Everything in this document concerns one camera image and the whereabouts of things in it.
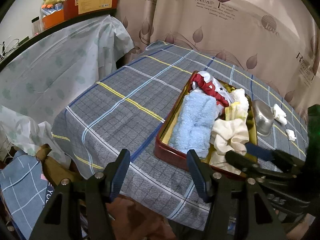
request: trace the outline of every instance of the printed label on box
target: printed label on box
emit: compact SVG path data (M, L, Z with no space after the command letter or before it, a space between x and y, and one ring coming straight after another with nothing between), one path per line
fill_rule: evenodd
M112 7L112 0L78 0L79 14Z

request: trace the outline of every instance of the beige curtain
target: beige curtain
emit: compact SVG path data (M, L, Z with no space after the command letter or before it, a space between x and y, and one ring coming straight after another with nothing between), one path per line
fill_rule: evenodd
M319 29L301 0L119 0L135 48L153 41L197 49L247 70L306 119L320 102Z

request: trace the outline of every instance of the metal bowl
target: metal bowl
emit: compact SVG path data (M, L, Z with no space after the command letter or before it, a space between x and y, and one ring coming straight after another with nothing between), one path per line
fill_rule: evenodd
M252 101L254 119L257 133L261 136L269 136L273 126L273 114L269 106L261 100Z

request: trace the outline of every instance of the gray checkered fabric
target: gray checkered fabric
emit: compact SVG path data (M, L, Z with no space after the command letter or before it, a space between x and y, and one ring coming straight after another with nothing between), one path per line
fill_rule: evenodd
M206 70L245 89L253 100L281 106L288 124L276 123L270 136L258 137L258 145L305 159L306 124L272 88L237 66L162 41L148 46L136 60L67 106L56 117L52 136L85 178L104 169L127 148L131 164L122 194L169 219L203 230L210 207L199 198L190 174L154 156L155 136L195 70ZM285 129L295 131L296 142L288 140ZM276 170L271 163L259 162Z
M0 172L3 198L26 239L29 239L45 203L48 182L41 179L41 174L41 163L30 155L15 158Z

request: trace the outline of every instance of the cardboard box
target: cardboard box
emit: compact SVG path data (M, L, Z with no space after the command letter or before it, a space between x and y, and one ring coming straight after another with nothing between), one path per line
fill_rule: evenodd
M63 9L42 18L44 29L48 29L64 21Z
M64 20L96 11L117 7L118 0L65 0L63 2Z

